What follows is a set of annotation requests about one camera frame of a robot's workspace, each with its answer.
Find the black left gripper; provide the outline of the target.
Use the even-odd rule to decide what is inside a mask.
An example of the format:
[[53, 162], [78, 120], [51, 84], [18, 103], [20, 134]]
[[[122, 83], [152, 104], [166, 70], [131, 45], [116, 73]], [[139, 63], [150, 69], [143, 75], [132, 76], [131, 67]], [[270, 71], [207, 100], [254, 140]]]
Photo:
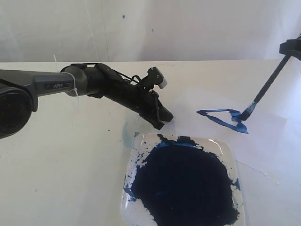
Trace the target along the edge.
[[155, 129], [162, 129], [162, 121], [170, 122], [174, 118], [158, 101], [157, 95], [144, 92], [139, 85], [133, 85], [129, 80], [104, 78], [103, 93], [108, 99], [139, 113]]

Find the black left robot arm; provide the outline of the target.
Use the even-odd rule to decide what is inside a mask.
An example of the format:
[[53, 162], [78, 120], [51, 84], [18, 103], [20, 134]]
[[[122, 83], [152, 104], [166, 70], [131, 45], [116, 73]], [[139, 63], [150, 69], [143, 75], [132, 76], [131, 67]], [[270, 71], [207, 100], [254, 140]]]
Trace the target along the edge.
[[39, 97], [57, 93], [106, 97], [161, 129], [174, 116], [162, 105], [154, 86], [163, 89], [166, 84], [157, 67], [150, 68], [142, 79], [128, 77], [103, 63], [71, 64], [57, 73], [1, 70], [0, 137], [9, 137], [26, 125], [38, 109]]

